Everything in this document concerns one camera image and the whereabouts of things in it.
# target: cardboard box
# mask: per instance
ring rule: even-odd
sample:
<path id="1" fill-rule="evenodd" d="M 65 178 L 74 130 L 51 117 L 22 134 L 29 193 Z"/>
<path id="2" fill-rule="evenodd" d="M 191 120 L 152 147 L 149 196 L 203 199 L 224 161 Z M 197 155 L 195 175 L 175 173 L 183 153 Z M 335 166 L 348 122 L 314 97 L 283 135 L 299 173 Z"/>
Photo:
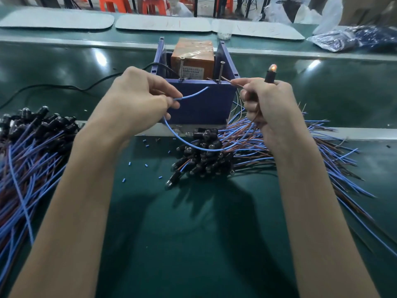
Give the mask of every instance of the cardboard box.
<path id="1" fill-rule="evenodd" d="M 180 38 L 171 56 L 171 68 L 179 74 L 183 60 L 182 77 L 204 80 L 214 74 L 214 47 L 211 41 Z"/>

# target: green workbench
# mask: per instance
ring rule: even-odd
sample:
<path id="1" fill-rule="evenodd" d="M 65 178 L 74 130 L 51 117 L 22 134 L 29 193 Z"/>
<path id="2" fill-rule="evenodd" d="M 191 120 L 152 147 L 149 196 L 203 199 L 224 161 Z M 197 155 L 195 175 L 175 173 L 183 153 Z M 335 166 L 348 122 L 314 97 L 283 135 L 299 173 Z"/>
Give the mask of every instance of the green workbench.
<path id="1" fill-rule="evenodd" d="M 0 7 L 0 14 L 4 14 L 4 10 Z M 127 45 L 92 48 L 71 42 L 79 38 L 96 42 L 123 38 L 124 41 L 130 39 L 129 42 L 154 44 L 160 36 L 157 33 L 119 33 L 114 27 L 107 32 L 0 29 L 3 37 L 57 37 L 63 41 L 0 40 L 0 104 L 15 90 L 27 85 L 54 83 L 85 88 L 130 65 L 144 67 L 153 61 L 153 48 Z M 161 35 L 169 44 L 175 44 L 179 37 L 178 34 Z M 206 38 L 216 42 L 213 34 Z M 313 46 L 308 46 L 307 42 L 288 46 L 292 42 L 261 39 L 248 42 L 250 40 L 249 48 L 254 44 L 265 44 L 264 48 L 276 44 L 281 51 L 305 49 L 295 55 L 232 52 L 231 57 L 243 77 L 264 76 L 266 68 L 276 63 L 279 66 L 277 78 L 292 83 L 297 100 L 307 103 L 308 118 L 327 118 L 331 120 L 329 125 L 335 127 L 397 128 L 396 61 L 365 56 L 361 60 L 325 56 L 320 57 L 315 68 L 309 69 L 318 57 L 312 55 L 314 50 L 310 48 Z M 229 47 L 244 48 L 238 45 L 243 44 L 241 38 L 233 37 L 229 44 L 238 46 Z M 106 58 L 106 64 L 98 62 L 98 54 Z M 52 112 L 87 120 L 110 84 L 111 80 L 103 82 L 92 89 L 91 94 L 32 90 L 19 95 L 0 114 L 24 106 L 36 110 L 48 105 Z M 175 161 L 173 151 L 178 141 L 170 137 L 162 137 L 157 142 L 155 139 L 146 137 L 150 145 L 146 148 L 142 137 L 133 138 L 120 157 L 97 298 L 296 297 L 276 171 L 264 169 L 260 174 L 236 174 L 214 180 L 183 178 L 176 188 L 165 191 L 164 184 L 171 175 L 170 167 Z M 353 198 L 384 230 L 397 238 L 397 143 L 350 141 L 347 144 L 362 151 L 353 156 L 359 163 L 354 172 L 366 180 L 358 181 L 359 185 L 378 197 L 353 195 Z M 37 212 L 35 230 L 45 214 L 49 198 Z M 369 247 L 358 236 L 354 237 L 382 297 L 395 297 L 397 259 L 349 214 L 346 219 Z M 29 249 L 26 243 L 5 293 L 12 286 Z"/>

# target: sticker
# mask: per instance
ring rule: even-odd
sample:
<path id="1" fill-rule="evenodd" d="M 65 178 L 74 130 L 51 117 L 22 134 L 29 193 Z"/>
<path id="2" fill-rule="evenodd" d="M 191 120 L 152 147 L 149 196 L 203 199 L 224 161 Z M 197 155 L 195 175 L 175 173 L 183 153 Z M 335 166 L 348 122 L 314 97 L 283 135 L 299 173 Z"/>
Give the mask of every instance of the sticker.
<path id="1" fill-rule="evenodd" d="M 183 66 L 182 77 L 203 80 L 204 79 L 204 68 Z"/>

